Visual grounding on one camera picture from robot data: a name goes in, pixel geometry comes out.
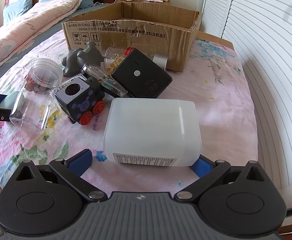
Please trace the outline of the white translucent plastic box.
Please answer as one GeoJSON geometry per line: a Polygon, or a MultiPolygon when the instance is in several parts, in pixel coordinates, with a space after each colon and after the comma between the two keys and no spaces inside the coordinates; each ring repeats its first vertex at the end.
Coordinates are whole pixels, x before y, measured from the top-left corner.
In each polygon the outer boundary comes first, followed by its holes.
{"type": "Polygon", "coordinates": [[[195,103],[117,98],[103,135],[109,161],[148,166],[192,166],[201,153],[195,103]]]}

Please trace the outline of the brown cardboard box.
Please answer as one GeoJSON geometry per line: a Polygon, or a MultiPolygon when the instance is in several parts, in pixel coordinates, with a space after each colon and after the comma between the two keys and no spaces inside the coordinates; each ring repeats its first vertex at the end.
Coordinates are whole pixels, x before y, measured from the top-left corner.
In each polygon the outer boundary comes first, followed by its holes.
{"type": "Polygon", "coordinates": [[[150,57],[167,57],[166,68],[182,72],[199,31],[198,11],[159,3],[119,2],[78,14],[62,23],[69,49],[92,41],[101,53],[110,46],[133,47],[150,57]]]}

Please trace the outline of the clear bottle with red cap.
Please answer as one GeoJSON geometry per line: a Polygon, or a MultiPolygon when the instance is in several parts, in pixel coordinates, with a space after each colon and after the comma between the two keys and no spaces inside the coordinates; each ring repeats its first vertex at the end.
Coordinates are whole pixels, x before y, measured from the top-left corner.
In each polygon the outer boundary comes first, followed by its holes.
{"type": "Polygon", "coordinates": [[[108,75],[122,63],[125,57],[134,50],[134,47],[110,46],[104,54],[104,69],[108,75]]]}

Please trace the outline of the black square device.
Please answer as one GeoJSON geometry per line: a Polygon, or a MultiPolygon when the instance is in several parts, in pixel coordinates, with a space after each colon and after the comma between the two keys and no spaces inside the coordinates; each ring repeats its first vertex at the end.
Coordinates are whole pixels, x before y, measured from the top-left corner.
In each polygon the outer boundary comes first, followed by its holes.
{"type": "Polygon", "coordinates": [[[158,98],[173,78],[146,55],[133,49],[112,73],[133,98],[158,98]]]}

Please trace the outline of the green oval soap case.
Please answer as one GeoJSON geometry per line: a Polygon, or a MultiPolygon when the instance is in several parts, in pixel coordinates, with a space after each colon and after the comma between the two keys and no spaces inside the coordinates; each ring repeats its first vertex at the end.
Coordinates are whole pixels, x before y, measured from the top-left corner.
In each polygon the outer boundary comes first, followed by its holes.
{"type": "Polygon", "coordinates": [[[18,91],[14,91],[13,93],[6,96],[0,103],[0,108],[12,110],[14,107],[16,107],[20,102],[18,99],[18,94],[18,91]]]}

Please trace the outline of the pink floral quilt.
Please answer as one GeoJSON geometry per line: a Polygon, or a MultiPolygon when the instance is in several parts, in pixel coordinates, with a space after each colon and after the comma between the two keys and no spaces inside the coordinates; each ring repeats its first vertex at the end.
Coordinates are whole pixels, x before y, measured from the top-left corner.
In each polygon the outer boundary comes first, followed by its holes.
{"type": "Polygon", "coordinates": [[[0,27],[0,67],[35,37],[75,12],[82,0],[36,3],[28,12],[0,27]]]}

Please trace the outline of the clear plastic jar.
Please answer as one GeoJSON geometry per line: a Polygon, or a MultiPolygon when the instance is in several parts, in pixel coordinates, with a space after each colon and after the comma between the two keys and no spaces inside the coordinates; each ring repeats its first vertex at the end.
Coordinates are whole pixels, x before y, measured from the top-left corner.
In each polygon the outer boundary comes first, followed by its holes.
{"type": "Polygon", "coordinates": [[[32,60],[12,107],[11,123],[28,131],[42,132],[62,77],[62,68],[55,61],[47,58],[32,60]]]}

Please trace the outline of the wooden nightstand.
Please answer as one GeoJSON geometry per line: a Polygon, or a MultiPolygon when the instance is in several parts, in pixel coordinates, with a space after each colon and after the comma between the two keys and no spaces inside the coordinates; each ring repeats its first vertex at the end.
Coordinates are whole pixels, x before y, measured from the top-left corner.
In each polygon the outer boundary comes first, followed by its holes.
{"type": "Polygon", "coordinates": [[[114,3],[120,3],[120,2],[128,2],[128,3],[155,3],[155,4],[162,4],[162,5],[170,5],[170,1],[155,1],[155,0],[115,0],[114,3]]]}

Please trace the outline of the grey cartoon animal figure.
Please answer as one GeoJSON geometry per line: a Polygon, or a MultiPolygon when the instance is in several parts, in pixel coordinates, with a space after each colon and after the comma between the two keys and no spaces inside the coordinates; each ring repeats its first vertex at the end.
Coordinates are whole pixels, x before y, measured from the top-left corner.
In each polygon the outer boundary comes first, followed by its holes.
{"type": "Polygon", "coordinates": [[[102,62],[102,54],[96,48],[95,43],[89,41],[85,49],[71,49],[67,56],[62,59],[61,63],[64,66],[63,76],[73,77],[81,72],[81,69],[85,64],[100,67],[102,62]]]}

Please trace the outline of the black toy train car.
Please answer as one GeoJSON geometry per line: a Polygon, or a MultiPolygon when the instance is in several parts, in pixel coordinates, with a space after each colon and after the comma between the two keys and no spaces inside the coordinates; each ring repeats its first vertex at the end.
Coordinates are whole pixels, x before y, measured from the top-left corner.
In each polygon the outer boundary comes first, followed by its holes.
{"type": "Polygon", "coordinates": [[[104,91],[96,78],[75,77],[55,93],[55,99],[69,121],[82,126],[89,124],[93,116],[105,109],[104,91]]]}

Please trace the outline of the pink floral bedsheet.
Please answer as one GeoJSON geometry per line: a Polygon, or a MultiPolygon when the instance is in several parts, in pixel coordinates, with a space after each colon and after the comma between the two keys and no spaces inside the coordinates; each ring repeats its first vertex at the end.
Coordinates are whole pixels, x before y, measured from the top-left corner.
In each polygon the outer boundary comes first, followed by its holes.
{"type": "MultiPolygon", "coordinates": [[[[238,166],[257,159],[254,104],[239,58],[228,42],[214,43],[212,38],[200,36],[185,70],[171,76],[173,81],[161,97],[195,103],[201,153],[206,158],[223,159],[238,166]]],[[[103,152],[107,116],[104,110],[88,125],[81,126],[71,124],[53,106],[46,129],[38,134],[0,122],[0,192],[21,161],[47,164],[58,157],[67,159],[85,148],[91,150],[93,163],[83,178],[106,193],[176,193],[197,180],[188,167],[124,165],[107,160],[103,152]]]]}

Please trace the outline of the white louvered closet door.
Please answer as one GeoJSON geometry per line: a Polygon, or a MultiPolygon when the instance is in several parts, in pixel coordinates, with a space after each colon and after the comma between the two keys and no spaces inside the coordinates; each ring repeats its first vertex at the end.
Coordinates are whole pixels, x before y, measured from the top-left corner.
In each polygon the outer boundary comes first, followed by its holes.
{"type": "Polygon", "coordinates": [[[292,209],[292,0],[203,0],[201,30],[230,41],[255,104],[258,160],[292,209]]]}

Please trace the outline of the silver metal cylinder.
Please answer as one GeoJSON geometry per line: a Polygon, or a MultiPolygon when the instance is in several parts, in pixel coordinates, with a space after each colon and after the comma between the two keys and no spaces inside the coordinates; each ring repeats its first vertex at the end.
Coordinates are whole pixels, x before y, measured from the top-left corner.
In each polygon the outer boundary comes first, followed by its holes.
{"type": "Polygon", "coordinates": [[[157,64],[162,70],[166,70],[168,57],[161,55],[161,54],[155,54],[153,57],[153,62],[157,64]]]}

